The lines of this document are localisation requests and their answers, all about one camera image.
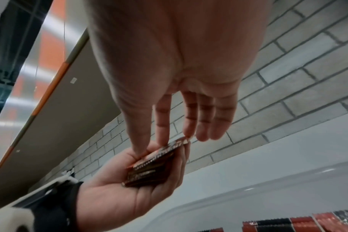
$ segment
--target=sleeve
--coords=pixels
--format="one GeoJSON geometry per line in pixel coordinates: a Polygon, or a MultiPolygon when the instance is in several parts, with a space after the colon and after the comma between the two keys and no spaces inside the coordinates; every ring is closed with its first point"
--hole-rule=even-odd
{"type": "Polygon", "coordinates": [[[0,209],[0,232],[77,232],[82,182],[61,177],[0,209]]]}

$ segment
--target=person's right hand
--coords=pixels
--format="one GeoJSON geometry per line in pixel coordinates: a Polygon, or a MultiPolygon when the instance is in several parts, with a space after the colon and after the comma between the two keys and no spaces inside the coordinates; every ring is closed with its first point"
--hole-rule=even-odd
{"type": "Polygon", "coordinates": [[[185,102],[183,133],[221,138],[267,25],[270,0],[84,0],[96,59],[142,154],[155,108],[156,139],[169,140],[171,94],[185,102]]]}

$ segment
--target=white wall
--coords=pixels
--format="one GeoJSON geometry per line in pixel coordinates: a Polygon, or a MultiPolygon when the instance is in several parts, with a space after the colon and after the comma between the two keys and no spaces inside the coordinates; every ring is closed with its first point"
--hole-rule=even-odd
{"type": "Polygon", "coordinates": [[[345,208],[348,114],[192,172],[170,198],[114,231],[240,231],[243,220],[345,208]]]}

